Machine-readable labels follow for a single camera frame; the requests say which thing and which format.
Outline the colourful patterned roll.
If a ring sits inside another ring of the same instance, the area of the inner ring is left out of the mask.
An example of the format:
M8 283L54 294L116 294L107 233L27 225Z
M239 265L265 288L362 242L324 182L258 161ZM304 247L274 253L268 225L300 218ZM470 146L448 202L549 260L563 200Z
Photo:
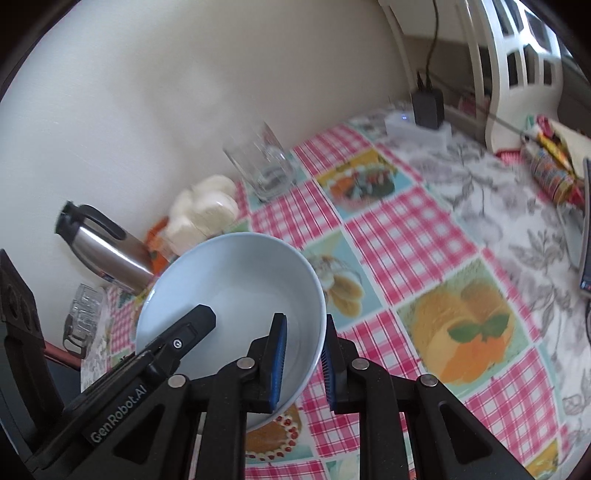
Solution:
M528 142L522 146L521 154L529 164L533 178L555 205L568 203L584 207L583 194L576 179L559 168L544 148Z

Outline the clear glass mug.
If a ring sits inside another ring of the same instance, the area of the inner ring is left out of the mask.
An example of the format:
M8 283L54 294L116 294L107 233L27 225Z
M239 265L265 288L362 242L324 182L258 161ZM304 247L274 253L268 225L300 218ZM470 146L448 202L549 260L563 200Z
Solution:
M296 182L296 170L266 122L242 122L222 150L262 202L287 193Z

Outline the black plug charger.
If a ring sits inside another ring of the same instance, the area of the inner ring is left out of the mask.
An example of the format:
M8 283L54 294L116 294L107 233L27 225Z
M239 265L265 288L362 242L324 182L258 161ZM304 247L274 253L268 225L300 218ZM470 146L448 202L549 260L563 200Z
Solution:
M418 126L438 130L445 120L443 91L435 88L430 76L423 81L417 73L417 87L412 93L415 122Z

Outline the black smartphone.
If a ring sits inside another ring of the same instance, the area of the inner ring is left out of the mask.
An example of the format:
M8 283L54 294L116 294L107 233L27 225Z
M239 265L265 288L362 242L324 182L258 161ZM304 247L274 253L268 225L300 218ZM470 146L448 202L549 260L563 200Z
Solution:
M584 171L584 223L582 232L581 252L579 261L579 289L581 294L591 296L591 162L589 158L583 161Z

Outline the stainless steel thermos jug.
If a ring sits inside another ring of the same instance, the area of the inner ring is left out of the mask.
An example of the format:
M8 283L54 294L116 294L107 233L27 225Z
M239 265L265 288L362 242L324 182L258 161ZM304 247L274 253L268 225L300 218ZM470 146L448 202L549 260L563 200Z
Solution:
M145 245L90 205L68 201L58 216L55 233L91 272L130 294L139 295L152 281Z

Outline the orange snack packet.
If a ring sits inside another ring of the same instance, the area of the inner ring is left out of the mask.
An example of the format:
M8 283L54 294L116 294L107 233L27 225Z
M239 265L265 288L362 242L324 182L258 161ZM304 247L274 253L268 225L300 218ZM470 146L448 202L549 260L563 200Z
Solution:
M164 236L168 220L167 216L162 217L148 230L144 239L154 276L160 276L177 258Z

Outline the bag of white steamed buns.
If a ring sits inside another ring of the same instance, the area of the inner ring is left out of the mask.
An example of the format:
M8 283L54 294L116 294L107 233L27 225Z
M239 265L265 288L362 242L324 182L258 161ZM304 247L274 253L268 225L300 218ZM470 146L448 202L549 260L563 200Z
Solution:
M228 177L214 175L180 192L169 209L164 238L181 256L214 237L238 218L236 185Z

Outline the white chair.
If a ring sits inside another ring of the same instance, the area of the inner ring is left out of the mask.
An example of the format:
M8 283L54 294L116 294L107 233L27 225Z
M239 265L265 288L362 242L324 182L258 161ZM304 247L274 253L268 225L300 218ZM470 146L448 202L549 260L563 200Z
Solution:
M382 1L410 89L417 69L410 37L464 44L472 66L476 117L468 123L492 152L516 149L528 116L558 118L563 92L559 41L520 1Z

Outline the pink plaid fruit tablecloth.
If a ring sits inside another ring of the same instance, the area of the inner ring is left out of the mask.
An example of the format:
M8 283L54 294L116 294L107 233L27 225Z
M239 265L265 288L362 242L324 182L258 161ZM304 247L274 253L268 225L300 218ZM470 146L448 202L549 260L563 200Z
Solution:
M452 214L351 122L294 149L297 185L263 204L238 186L236 231L298 247L335 326L396 374L432 373L467 397L518 355L532 327Z

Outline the white bowl with flower print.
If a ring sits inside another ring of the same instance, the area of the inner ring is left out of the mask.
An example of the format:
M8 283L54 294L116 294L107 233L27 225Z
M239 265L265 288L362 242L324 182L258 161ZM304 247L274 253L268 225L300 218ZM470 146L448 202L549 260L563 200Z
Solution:
M216 326L180 362L178 373L190 379L214 374L245 356L253 340L269 333L274 314L286 315L287 349L274 412L286 411L315 372L327 323L320 280L303 254L274 237L245 232L194 247L149 292L135 349L141 351L197 305L211 308Z

